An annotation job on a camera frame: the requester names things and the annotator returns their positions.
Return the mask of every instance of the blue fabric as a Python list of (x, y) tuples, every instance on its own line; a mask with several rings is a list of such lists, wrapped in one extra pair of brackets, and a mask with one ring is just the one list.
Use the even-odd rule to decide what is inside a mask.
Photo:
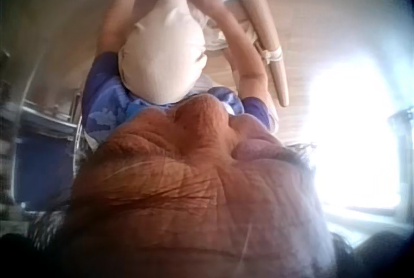
[[(235, 115), (249, 113), (269, 128), (267, 108), (257, 98), (241, 101), (227, 87), (213, 87), (207, 93), (229, 105)], [(167, 110), (175, 104), (155, 105), (135, 96), (122, 84), (118, 73), (118, 54), (106, 52), (95, 59), (87, 77), (82, 98), (82, 125), (88, 136), (100, 144), (117, 127), (134, 118), (143, 109), (158, 107)]]

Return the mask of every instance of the person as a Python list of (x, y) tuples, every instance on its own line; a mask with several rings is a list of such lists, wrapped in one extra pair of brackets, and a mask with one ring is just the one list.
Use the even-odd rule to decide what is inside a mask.
[[(118, 59), (134, 2), (115, 0), (83, 94), (83, 124), (96, 151), (74, 181), (50, 248), (55, 264), (68, 277), (335, 276), (312, 173), (268, 132), (261, 58), (221, 0), (189, 1), (223, 31), (238, 95), (190, 89), (159, 105), (139, 96), (146, 84), (130, 77), (132, 93)], [(169, 72), (151, 66), (139, 72)]]

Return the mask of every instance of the wrinkled skin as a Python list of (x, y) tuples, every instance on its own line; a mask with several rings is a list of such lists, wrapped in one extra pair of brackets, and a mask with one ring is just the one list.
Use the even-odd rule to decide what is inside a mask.
[(330, 276), (330, 235), (299, 159), (210, 95), (148, 109), (84, 165), (60, 244), (75, 277)]

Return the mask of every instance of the elderly person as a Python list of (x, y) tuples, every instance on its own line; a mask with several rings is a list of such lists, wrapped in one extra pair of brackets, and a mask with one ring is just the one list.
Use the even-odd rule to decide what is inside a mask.
[(83, 95), (97, 150), (75, 180), (57, 264), (69, 277), (335, 275), (311, 172), (268, 132), (261, 58), (221, 0), (189, 1), (226, 36), (238, 94), (193, 91), (205, 58), (202, 42), (185, 52), (201, 36), (187, 0), (158, 0), (130, 35), (134, 0), (115, 0)]

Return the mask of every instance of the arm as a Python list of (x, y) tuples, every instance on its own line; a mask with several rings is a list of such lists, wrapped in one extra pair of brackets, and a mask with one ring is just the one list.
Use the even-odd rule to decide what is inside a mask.
[(265, 66), (233, 13), (221, 0), (190, 1), (210, 16), (223, 31), (234, 57), (235, 67), (239, 71), (240, 98), (256, 97), (267, 103), (268, 80)]
[(108, 9), (98, 38), (96, 56), (103, 52), (118, 52), (131, 29), (135, 0), (114, 0)]

